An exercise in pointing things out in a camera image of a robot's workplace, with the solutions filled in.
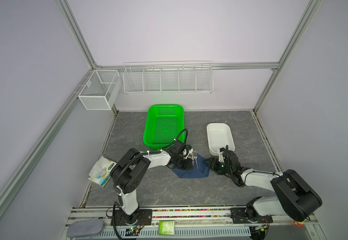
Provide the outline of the dark blue paper napkin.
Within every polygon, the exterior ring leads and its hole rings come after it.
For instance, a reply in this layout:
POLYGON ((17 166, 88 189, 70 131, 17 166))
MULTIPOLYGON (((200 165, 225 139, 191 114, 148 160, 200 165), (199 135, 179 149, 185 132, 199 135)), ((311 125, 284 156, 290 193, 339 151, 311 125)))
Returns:
POLYGON ((172 169, 172 171, 182 179, 201 179, 207 178, 210 173, 210 168, 204 163, 206 159, 200 154, 197 154, 197 160, 194 161, 194 167, 191 170, 180 170, 177 168, 172 169))

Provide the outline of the silver fork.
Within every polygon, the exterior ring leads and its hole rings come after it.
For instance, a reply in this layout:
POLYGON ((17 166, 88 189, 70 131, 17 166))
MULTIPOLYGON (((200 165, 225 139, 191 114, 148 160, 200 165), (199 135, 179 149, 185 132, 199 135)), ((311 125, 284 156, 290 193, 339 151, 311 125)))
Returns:
POLYGON ((198 154, 197 154, 197 151, 193 151, 193 164, 194 164, 194 168, 198 168, 198 154))

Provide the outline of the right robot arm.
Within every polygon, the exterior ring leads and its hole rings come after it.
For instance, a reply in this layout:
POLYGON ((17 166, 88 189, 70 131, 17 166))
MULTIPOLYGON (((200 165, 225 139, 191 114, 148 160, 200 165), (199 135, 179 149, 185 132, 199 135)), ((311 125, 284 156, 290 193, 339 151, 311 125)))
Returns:
POLYGON ((275 193, 271 198, 250 200, 243 212, 236 213, 251 223, 267 216, 289 216, 302 222, 323 205, 321 197, 296 171, 266 172, 243 167, 229 146, 221 148, 217 158, 211 157, 204 164, 239 188, 258 187, 275 193))

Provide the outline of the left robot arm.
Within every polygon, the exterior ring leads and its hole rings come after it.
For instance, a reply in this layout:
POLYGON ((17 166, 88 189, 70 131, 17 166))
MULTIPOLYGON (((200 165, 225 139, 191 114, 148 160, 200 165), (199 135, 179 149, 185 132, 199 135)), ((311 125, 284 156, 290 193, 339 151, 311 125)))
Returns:
POLYGON ((119 201, 113 211, 114 224, 135 225, 139 218, 140 206, 137 200, 137 187, 141 184, 147 170, 156 167, 168 167, 183 171, 194 168, 197 157, 191 145, 187 144, 188 130, 183 129, 173 142, 155 151, 140 152, 129 149, 111 170, 113 189, 119 201))

